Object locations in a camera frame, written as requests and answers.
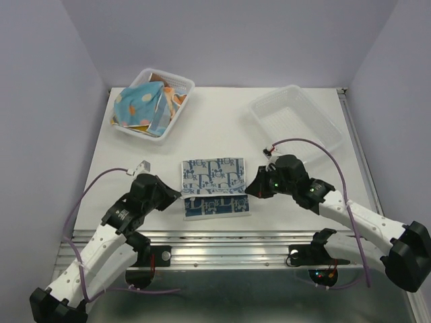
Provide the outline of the blue white logo towel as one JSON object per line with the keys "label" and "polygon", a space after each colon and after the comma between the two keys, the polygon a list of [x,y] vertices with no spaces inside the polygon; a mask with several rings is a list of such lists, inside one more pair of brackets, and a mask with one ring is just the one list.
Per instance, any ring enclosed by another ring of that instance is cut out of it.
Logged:
{"label": "blue white logo towel", "polygon": [[189,159],[181,164],[185,220],[244,217],[251,214],[246,169],[241,157]]}

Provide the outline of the blue polka dot towel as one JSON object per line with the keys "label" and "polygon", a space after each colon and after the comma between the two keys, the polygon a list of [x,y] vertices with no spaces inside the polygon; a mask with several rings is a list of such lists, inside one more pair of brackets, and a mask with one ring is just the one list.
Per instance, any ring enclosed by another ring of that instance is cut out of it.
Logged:
{"label": "blue polka dot towel", "polygon": [[114,100],[114,117],[122,127],[149,126],[164,84],[160,81],[126,87]]}

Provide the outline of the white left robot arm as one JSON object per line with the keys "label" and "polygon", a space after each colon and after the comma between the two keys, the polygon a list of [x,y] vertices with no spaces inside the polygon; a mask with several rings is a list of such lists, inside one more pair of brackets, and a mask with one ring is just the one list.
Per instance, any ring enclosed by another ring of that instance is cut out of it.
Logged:
{"label": "white left robot arm", "polygon": [[140,174],[130,191],[107,210],[94,235],[82,250],[73,247],[75,260],[48,287],[30,296],[35,322],[86,322],[87,305],[110,291],[130,266],[155,263],[151,241],[138,232],[145,217],[163,211],[181,193],[158,176]]}

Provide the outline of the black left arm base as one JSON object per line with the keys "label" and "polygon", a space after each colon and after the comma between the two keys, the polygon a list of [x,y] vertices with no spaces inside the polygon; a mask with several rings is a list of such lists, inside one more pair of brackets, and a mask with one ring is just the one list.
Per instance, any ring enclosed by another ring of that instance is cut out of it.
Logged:
{"label": "black left arm base", "polygon": [[151,240],[139,232],[133,233],[127,243],[137,252],[137,260],[127,269],[125,280],[133,287],[145,289],[154,280],[158,267],[170,266],[172,246],[153,246]]}

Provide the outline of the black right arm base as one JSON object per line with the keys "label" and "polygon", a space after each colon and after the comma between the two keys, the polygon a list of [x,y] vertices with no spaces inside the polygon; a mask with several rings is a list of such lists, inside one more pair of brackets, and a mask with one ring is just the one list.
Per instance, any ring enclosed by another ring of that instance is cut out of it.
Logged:
{"label": "black right arm base", "polygon": [[313,235],[310,244],[289,246],[285,264],[292,268],[312,266],[313,269],[309,269],[308,273],[314,284],[328,289],[334,287],[339,276],[337,267],[350,264],[348,260],[330,256],[325,249],[329,238],[336,233],[334,229],[325,228]]}

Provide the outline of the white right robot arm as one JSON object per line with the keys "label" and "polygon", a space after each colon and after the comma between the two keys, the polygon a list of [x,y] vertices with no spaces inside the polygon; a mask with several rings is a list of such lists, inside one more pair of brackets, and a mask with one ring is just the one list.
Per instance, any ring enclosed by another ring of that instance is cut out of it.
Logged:
{"label": "white right robot arm", "polygon": [[259,166],[245,192],[258,199],[288,195],[299,207],[352,230],[350,235],[329,228],[316,232],[309,244],[290,247],[289,266],[365,264],[412,293],[430,274],[430,234],[424,225],[394,221],[345,199],[333,185],[311,178],[294,155]]}

